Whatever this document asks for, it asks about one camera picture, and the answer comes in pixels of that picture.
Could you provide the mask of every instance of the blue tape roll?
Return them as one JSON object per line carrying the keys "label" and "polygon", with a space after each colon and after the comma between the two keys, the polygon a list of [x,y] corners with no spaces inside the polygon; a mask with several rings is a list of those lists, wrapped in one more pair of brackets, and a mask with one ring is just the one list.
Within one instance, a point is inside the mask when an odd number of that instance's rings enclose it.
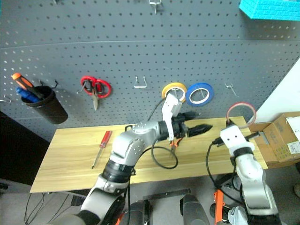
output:
{"label": "blue tape roll", "polygon": [[[192,94],[195,91],[205,90],[207,91],[207,96],[200,101],[193,101],[191,99]],[[202,106],[209,103],[214,97],[214,90],[208,83],[195,83],[186,92],[186,102],[192,106]]]}

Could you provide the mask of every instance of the gray pegboard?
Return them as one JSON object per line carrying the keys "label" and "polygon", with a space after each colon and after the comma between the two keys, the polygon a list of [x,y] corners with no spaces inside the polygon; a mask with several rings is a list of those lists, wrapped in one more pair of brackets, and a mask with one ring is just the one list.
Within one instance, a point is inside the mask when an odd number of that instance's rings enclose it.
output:
{"label": "gray pegboard", "polygon": [[[236,101],[259,108],[299,57],[300,23],[248,19],[237,1],[163,1],[157,15],[148,1],[2,2],[0,94],[13,102],[1,110],[50,140],[56,128],[135,123],[145,120],[171,82],[188,88],[212,85],[215,97],[203,107],[183,105],[200,118],[224,117]],[[35,85],[59,82],[56,95],[69,114],[52,125],[16,95],[11,74]],[[83,75],[107,80],[112,94],[99,101],[76,94]],[[134,89],[145,75],[148,88]],[[239,97],[226,89],[232,83]],[[242,109],[233,115],[251,113]],[[154,119],[161,119],[160,108]]]}

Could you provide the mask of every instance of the cardboard box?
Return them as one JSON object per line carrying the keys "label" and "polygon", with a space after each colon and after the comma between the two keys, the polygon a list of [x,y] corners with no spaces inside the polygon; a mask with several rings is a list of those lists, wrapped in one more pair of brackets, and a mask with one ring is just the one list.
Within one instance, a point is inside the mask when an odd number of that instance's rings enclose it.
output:
{"label": "cardboard box", "polygon": [[263,130],[279,162],[300,158],[300,142],[296,136],[299,133],[295,130],[299,127],[300,131],[300,124],[294,122],[292,129],[286,119],[290,117],[300,117],[300,112],[285,112]]}

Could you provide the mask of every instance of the yellow tape roll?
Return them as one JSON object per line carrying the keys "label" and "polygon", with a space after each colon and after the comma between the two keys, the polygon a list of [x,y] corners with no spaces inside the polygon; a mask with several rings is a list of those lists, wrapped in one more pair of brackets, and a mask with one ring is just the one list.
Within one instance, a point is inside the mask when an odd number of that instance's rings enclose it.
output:
{"label": "yellow tape roll", "polygon": [[179,83],[179,82],[174,82],[174,83],[170,83],[168,84],[167,86],[165,86],[163,88],[163,91],[161,93],[161,97],[162,98],[166,98],[167,97],[167,94],[170,90],[172,89],[179,89],[182,91],[182,97],[179,99],[181,102],[185,102],[186,100],[186,92],[187,92],[187,88],[186,86],[184,86],[184,84],[182,83]]}

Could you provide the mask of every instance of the white wall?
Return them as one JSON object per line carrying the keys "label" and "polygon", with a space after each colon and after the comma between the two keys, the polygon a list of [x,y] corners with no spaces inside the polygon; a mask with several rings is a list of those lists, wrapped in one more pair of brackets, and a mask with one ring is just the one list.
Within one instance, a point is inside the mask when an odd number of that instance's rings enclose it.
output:
{"label": "white wall", "polygon": [[259,108],[255,122],[271,122],[281,113],[293,111],[300,111],[300,59]]}

